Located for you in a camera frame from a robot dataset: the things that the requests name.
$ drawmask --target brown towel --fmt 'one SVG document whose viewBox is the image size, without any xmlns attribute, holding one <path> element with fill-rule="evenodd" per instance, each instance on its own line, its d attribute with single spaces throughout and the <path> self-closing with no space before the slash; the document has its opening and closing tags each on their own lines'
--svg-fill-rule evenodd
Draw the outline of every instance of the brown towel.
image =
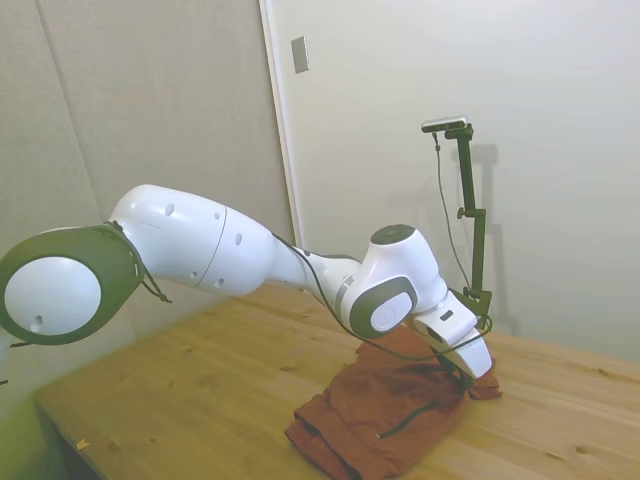
<svg viewBox="0 0 640 480">
<path fill-rule="evenodd" d="M 402 326 L 376 343 L 405 355 L 432 352 Z M 336 480 L 378 480 L 404 473 L 453 425 L 468 396 L 499 397 L 492 371 L 464 392 L 437 359 L 410 362 L 363 343 L 358 359 L 322 395 L 295 411 L 285 433 Z"/>
</svg>

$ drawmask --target white robotic arm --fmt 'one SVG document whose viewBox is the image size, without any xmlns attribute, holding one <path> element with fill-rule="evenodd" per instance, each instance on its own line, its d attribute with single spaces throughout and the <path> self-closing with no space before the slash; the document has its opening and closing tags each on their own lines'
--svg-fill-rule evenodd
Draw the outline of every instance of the white robotic arm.
<svg viewBox="0 0 640 480">
<path fill-rule="evenodd" d="M 45 232 L 0 260 L 0 351 L 12 337 L 56 345 L 90 335 L 145 273 L 235 296 L 266 281 L 304 289 L 364 339 L 414 314 L 430 345 L 471 377 L 491 367 L 476 316 L 448 291 L 416 229 L 379 230 L 360 264 L 296 249 L 231 208 L 151 185 L 127 193 L 110 225 Z"/>
</svg>

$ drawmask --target wire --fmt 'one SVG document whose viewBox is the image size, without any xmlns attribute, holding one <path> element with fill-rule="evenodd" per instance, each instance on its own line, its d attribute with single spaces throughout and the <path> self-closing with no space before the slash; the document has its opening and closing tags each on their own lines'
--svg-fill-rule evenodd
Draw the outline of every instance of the wire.
<svg viewBox="0 0 640 480">
<path fill-rule="evenodd" d="M 302 261 L 304 261 L 304 263 L 307 265 L 307 267 L 309 267 L 309 270 L 311 271 L 311 275 L 313 275 L 313 279 L 316 282 L 316 286 L 318 287 L 318 292 L 320 293 L 320 296 L 322 297 L 322 301 L 323 301 L 325 307 L 327 307 L 329 312 L 331 312 L 331 316 L 333 316 L 333 319 L 338 323 L 338 325 L 340 325 L 340 328 L 342 328 L 345 332 L 347 332 L 352 337 L 357 338 L 358 340 L 366 343 L 367 345 L 371 345 L 372 347 L 375 347 L 375 348 L 377 348 L 379 350 L 382 350 L 383 352 L 386 352 L 386 353 L 388 353 L 390 355 L 393 355 L 394 357 L 400 358 L 401 360 L 406 360 L 406 361 L 409 361 L 409 362 L 424 362 L 426 360 L 431 360 L 433 358 L 442 357 L 442 356 L 446 355 L 447 353 L 454 352 L 454 351 L 458 350 L 459 348 L 462 348 L 462 347 L 464 347 L 466 345 L 469 345 L 472 342 L 475 342 L 476 340 L 479 340 L 480 338 L 484 337 L 487 333 L 489 333 L 491 331 L 491 329 L 493 328 L 493 320 L 491 319 L 491 317 L 488 314 L 487 315 L 483 315 L 483 318 L 487 321 L 487 328 L 484 331 L 482 331 L 481 333 L 479 333 L 475 337 L 470 338 L 469 340 L 465 340 L 464 342 L 456 345 L 455 347 L 451 347 L 451 348 L 448 348 L 446 350 L 442 350 L 441 352 L 437 352 L 437 353 L 435 353 L 433 355 L 427 355 L 427 356 L 422 356 L 422 357 L 415 357 L 415 356 L 412 356 L 412 355 L 404 355 L 404 354 L 402 354 L 400 352 L 396 352 L 395 350 L 391 350 L 390 348 L 387 348 L 387 347 L 384 347 L 382 345 L 379 345 L 379 344 L 377 344 L 375 342 L 372 342 L 371 340 L 369 340 L 367 338 L 363 338 L 360 335 L 357 335 L 356 333 L 352 332 L 351 330 L 349 330 L 347 327 L 345 327 L 343 325 L 342 321 L 338 318 L 338 315 L 336 314 L 336 312 L 333 310 L 331 305 L 329 305 L 329 301 L 327 300 L 327 297 L 324 294 L 324 290 L 322 289 L 322 285 L 320 284 L 320 279 L 318 278 L 318 274 L 316 273 L 315 268 L 313 268 L 313 265 L 311 265 L 311 262 L 307 259 L 307 257 L 305 255 L 303 255 L 298 249 L 293 247 L 289 242 L 287 242 L 283 238 L 279 237 L 275 233 L 273 234 L 273 236 L 275 238 L 277 238 L 280 242 L 282 242 L 287 248 L 289 248 L 289 250 L 291 250 L 298 257 L 300 257 L 302 259 Z"/>
<path fill-rule="evenodd" d="M 453 235 L 451 234 L 451 221 L 449 220 L 449 211 L 447 209 L 447 202 L 444 199 L 444 191 L 442 189 L 442 174 L 441 174 L 441 161 L 440 161 L 440 144 L 438 143 L 438 134 L 436 132 L 432 133 L 433 140 L 436 142 L 436 155 L 438 157 L 438 188 L 440 189 L 440 199 L 442 200 L 442 208 L 444 209 L 444 219 L 447 221 L 447 233 L 449 234 L 449 243 L 451 244 L 451 249 L 453 250 L 453 256 L 456 258 L 456 263 L 458 267 L 460 267 L 460 271 L 462 272 L 462 276 L 464 277 L 464 283 L 467 284 L 467 288 L 471 290 L 471 284 L 469 283 L 469 277 L 467 277 L 467 272 L 464 271 L 462 267 L 462 262 L 460 262 L 460 257 L 458 257 L 458 251 L 456 250 L 456 246 L 453 243 Z"/>
</svg>

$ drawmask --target wall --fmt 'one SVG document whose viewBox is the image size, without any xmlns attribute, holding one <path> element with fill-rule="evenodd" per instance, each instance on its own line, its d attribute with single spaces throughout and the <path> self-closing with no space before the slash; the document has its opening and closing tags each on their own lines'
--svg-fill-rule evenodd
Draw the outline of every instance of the wall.
<svg viewBox="0 0 640 480">
<path fill-rule="evenodd" d="M 376 229 L 413 224 L 461 289 L 419 127 L 467 114 L 498 328 L 640 361 L 638 2 L 266 3 L 306 248 L 362 257 Z M 441 141 L 455 217 L 457 152 Z M 469 270 L 471 223 L 452 223 Z"/>
<path fill-rule="evenodd" d="M 91 225 L 141 183 L 188 190 L 291 239 L 257 2 L 0 3 L 0 253 Z M 31 403 L 40 385 L 219 298 L 172 284 L 64 347 L 0 367 L 0 478 L 60 478 Z"/>
</svg>

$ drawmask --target black metal stand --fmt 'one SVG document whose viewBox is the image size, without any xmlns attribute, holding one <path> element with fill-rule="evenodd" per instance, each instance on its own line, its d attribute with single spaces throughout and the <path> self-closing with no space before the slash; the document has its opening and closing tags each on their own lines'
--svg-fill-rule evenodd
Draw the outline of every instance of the black metal stand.
<svg viewBox="0 0 640 480">
<path fill-rule="evenodd" d="M 473 126 L 469 123 L 462 128 L 447 130 L 444 133 L 444 137 L 447 140 L 456 140 L 458 142 L 460 177 L 462 179 L 462 196 L 464 199 L 464 207 L 458 210 L 458 218 L 473 218 L 471 289 L 464 287 L 462 294 L 455 290 L 453 290 L 453 293 L 463 305 L 480 317 L 478 327 L 484 329 L 485 316 L 489 313 L 489 304 L 491 303 L 491 292 L 482 289 L 487 211 L 484 208 L 476 208 L 471 167 L 471 148 L 469 147 L 469 142 L 473 138 Z"/>
</svg>

